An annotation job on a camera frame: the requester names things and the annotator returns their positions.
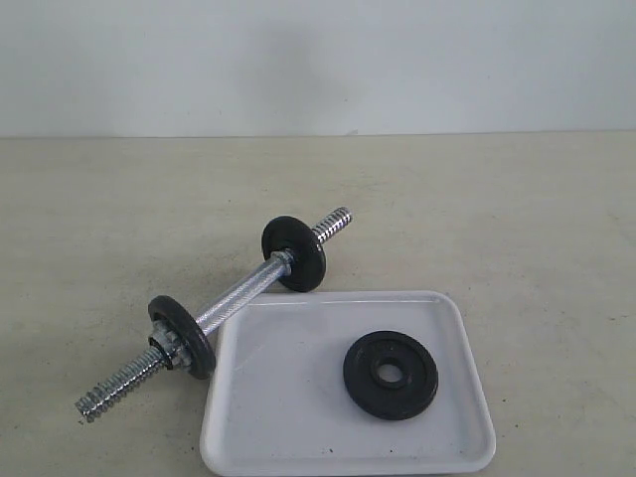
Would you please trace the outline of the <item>chrome threaded dumbbell bar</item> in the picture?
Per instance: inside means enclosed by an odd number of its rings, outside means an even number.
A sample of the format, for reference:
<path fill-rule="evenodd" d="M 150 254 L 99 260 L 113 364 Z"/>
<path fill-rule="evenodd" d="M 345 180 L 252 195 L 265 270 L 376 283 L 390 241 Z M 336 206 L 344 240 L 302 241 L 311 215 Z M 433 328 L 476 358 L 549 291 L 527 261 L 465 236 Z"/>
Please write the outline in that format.
<path fill-rule="evenodd" d="M 310 227 L 324 249 L 324 243 L 351 223 L 353 214 L 347 207 L 339 207 Z M 292 256 L 288 251 L 275 251 L 269 259 L 222 293 L 196 316 L 192 316 L 208 338 L 221 325 L 241 311 L 247 304 L 279 279 L 291 273 Z M 168 370 L 159 351 L 151 347 L 118 371 L 81 396 L 76 409 L 87 422 L 93 422 L 147 379 L 161 370 Z"/>

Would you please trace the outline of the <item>black weight plate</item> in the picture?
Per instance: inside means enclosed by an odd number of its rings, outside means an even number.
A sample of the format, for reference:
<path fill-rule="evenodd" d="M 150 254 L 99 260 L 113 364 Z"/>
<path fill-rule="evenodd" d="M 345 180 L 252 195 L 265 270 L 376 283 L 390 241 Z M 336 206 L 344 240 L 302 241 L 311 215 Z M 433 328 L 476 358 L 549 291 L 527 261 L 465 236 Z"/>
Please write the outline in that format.
<path fill-rule="evenodd" d="M 359 338 L 343 362 L 344 385 L 366 413 L 391 421 L 423 413 L 439 384 L 437 365 L 428 350 L 407 334 L 381 330 Z"/>

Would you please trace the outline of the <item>black plate far bar end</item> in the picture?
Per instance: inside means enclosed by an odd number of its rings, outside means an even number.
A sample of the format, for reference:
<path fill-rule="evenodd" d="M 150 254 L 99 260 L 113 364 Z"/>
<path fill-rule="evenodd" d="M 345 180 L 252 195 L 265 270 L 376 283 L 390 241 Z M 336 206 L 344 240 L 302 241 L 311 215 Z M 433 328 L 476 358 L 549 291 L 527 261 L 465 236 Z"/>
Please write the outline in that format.
<path fill-rule="evenodd" d="M 325 276 L 327 265 L 322 244 L 309 226 L 294 217 L 272 219 L 262 232 L 261 250 L 265 259 L 275 251 L 291 254 L 291 273 L 279 282 L 292 291 L 312 291 Z"/>

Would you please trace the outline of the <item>black plate bar end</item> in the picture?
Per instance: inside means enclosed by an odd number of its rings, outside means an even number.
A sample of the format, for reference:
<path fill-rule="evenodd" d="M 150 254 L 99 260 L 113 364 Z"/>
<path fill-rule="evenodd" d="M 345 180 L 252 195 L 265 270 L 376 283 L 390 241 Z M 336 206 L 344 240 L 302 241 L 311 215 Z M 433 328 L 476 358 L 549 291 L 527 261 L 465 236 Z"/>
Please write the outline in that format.
<path fill-rule="evenodd" d="M 174 332 L 192 358 L 189 373 L 196 379 L 207 379 L 215 370 L 216 356 L 212 345 L 192 315 L 174 298 L 158 295 L 148 304 L 152 322 L 163 322 Z"/>
<path fill-rule="evenodd" d="M 322 244 L 309 226 L 294 217 L 272 219 L 262 232 L 261 250 L 265 259 L 275 251 L 291 254 L 291 273 L 279 282 L 292 291 L 312 291 L 325 276 L 327 265 Z"/>

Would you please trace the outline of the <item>white plastic tray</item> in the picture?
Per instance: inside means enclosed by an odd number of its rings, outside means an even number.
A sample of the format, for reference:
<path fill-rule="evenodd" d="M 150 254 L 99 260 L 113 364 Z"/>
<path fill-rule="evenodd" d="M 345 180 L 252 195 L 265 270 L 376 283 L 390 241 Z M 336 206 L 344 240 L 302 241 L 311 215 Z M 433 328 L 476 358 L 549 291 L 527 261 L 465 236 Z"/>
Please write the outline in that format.
<path fill-rule="evenodd" d="M 431 405 L 402 421 L 349 397 L 352 344 L 402 332 L 432 356 Z M 423 476 L 476 472 L 496 432 L 461 314 L 434 291 L 266 293 L 222 327 L 200 439 L 221 476 Z"/>

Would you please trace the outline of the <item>black plate near bar end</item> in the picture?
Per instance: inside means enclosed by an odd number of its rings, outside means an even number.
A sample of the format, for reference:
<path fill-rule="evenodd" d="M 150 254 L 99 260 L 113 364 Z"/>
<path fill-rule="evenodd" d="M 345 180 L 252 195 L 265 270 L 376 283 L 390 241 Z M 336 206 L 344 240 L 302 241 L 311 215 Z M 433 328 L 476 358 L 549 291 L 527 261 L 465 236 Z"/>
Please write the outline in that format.
<path fill-rule="evenodd" d="M 216 356 L 212 345 L 192 315 L 174 298 L 158 295 L 148 304 L 152 322 L 163 322 L 174 332 L 192 358 L 189 373 L 196 379 L 207 379 L 215 370 Z"/>

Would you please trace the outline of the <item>chrome spin lock collar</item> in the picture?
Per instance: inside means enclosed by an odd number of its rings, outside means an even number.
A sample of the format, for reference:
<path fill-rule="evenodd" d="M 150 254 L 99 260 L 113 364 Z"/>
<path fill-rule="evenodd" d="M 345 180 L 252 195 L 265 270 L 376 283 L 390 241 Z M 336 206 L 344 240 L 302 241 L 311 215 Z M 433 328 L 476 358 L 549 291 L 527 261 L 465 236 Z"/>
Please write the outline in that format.
<path fill-rule="evenodd" d="M 185 344 L 165 321 L 153 322 L 148 342 L 151 347 L 159 351 L 168 370 L 188 371 L 190 369 L 192 359 Z"/>

